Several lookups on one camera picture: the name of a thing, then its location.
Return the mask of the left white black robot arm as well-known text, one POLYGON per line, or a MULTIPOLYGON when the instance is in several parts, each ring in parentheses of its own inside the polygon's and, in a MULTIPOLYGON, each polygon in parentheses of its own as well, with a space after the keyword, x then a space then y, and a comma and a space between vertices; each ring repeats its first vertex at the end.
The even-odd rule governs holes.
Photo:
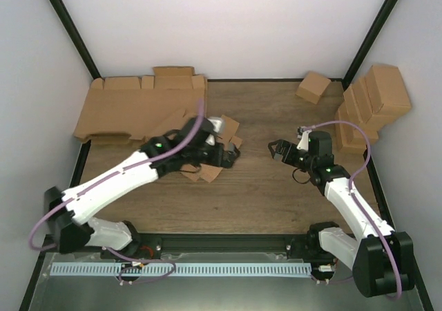
POLYGON ((196 119, 190 118, 181 129, 152 137, 127 159, 107 172, 64 191, 57 187, 44 194, 50 218, 50 231, 61 254, 83 247, 109 247, 125 258, 136 257, 141 238, 127 220, 110 222, 96 213, 138 187, 150 184, 184 166, 200 170, 230 169, 240 157, 239 144, 232 138, 239 124, 229 117, 204 118, 193 131, 196 119))

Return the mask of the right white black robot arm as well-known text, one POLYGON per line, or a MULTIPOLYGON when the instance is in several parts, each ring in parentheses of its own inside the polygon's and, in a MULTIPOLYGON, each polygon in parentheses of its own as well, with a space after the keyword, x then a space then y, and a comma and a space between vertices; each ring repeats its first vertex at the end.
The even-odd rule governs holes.
POLYGON ((299 143, 276 140, 268 144, 274 160, 308 173, 312 185, 333 205, 352 231, 334 223, 312 225, 308 252, 321 258, 330 253, 352 271, 365 297, 412 290, 414 246, 405 232, 397 232, 372 210, 358 192, 347 170, 334 162, 332 139, 325 131, 299 131, 299 143))

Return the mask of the lowest stacked folded cardboard box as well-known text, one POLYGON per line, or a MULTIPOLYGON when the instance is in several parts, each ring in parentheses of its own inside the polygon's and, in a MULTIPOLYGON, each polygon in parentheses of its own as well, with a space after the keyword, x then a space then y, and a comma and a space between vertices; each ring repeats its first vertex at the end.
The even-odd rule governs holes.
POLYGON ((349 124, 338 123, 336 135, 338 150, 342 153, 363 154, 367 148, 365 138, 361 132, 349 124))

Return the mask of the small folded cardboard box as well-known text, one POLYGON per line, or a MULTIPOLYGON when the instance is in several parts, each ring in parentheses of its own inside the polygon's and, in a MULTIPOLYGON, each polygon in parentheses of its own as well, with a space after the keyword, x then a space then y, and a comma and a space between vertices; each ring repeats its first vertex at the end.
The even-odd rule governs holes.
POLYGON ((296 95, 312 104, 317 104, 331 82, 329 78, 309 71, 299 84, 296 95))

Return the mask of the stack of flat cardboard sheets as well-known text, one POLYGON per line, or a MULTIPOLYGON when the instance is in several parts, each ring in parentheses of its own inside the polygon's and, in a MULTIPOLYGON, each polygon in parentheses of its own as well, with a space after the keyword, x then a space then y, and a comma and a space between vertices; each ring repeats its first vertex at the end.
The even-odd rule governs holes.
POLYGON ((143 142, 176 113, 195 114, 207 80, 192 66, 156 66, 152 75, 94 79, 73 135, 101 144, 143 142))

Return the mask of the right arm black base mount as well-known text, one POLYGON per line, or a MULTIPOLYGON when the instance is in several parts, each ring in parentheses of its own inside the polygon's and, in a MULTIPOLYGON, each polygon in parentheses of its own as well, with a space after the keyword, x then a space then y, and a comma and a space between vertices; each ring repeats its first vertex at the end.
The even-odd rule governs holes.
POLYGON ((319 232, 339 225, 332 221, 315 223, 309 226, 305 234, 293 235, 286 243, 287 258, 302 259, 304 262, 331 262, 334 256, 322 249, 319 232))

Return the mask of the black aluminium frame rail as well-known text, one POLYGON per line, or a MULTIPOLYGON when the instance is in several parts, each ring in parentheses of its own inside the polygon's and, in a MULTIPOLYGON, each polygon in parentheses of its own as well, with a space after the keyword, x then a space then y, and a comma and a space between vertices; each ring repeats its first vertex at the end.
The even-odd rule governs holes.
MULTIPOLYGON (((351 242, 356 239, 341 229, 327 228, 319 232, 319 242, 326 252, 330 250, 322 237, 330 233, 339 233, 341 238, 348 238, 351 242)), ((198 253, 198 252, 267 252, 286 253, 286 243, 296 234, 158 234, 162 237, 163 254, 198 253)), ((137 245, 140 236, 136 237, 134 243, 137 245)))

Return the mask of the right black frame post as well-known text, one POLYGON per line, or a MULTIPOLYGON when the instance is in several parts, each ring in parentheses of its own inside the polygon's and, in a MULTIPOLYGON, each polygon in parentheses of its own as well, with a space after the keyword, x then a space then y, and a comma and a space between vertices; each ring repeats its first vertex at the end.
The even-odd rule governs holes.
POLYGON ((379 11, 376 14, 362 44, 360 45, 355 57, 353 58, 345 76, 342 78, 343 90, 346 91, 351 82, 354 80, 357 72, 360 70, 366 56, 370 52, 374 42, 383 29, 383 26, 389 19, 398 0, 384 0, 379 11))

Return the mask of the black frame post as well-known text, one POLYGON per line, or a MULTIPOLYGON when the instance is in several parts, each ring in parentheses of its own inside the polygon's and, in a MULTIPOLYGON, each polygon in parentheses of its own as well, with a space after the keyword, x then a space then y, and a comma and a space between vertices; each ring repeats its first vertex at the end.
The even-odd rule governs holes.
POLYGON ((93 79, 97 79, 101 77, 101 74, 93 61, 93 58, 87 49, 84 40, 82 39, 67 7, 63 0, 48 0, 58 16, 62 26, 64 27, 66 33, 70 37, 74 47, 76 48, 81 60, 84 63, 84 66, 90 73, 90 76, 93 79))
POLYGON ((360 45, 355 57, 353 58, 345 76, 342 78, 343 90, 346 91, 351 82, 354 80, 357 72, 360 70, 366 56, 370 52, 374 42, 383 29, 383 26, 389 19, 398 0, 384 0, 379 11, 376 14, 362 44, 360 45))

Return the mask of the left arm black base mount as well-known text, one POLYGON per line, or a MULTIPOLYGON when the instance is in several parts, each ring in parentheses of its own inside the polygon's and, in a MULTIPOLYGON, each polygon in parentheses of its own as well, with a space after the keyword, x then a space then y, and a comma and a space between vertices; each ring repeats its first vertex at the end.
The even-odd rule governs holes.
POLYGON ((119 261, 124 261, 125 258, 159 259, 162 253, 162 244, 162 237, 158 234, 141 234, 137 245, 132 242, 123 250, 117 251, 118 254, 122 255, 122 258, 108 250, 102 250, 99 255, 101 259, 118 259, 119 261))

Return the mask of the left black frame post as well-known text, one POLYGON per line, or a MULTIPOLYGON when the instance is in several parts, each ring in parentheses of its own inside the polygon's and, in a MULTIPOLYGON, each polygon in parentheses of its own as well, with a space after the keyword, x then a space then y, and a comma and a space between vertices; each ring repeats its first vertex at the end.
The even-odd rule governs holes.
POLYGON ((62 26, 64 27, 66 33, 70 37, 74 47, 76 48, 81 60, 84 63, 84 66, 90 73, 90 76, 93 79, 97 79, 101 77, 101 74, 93 61, 93 58, 87 49, 84 40, 82 39, 67 7, 63 0, 48 0, 58 16, 62 26))

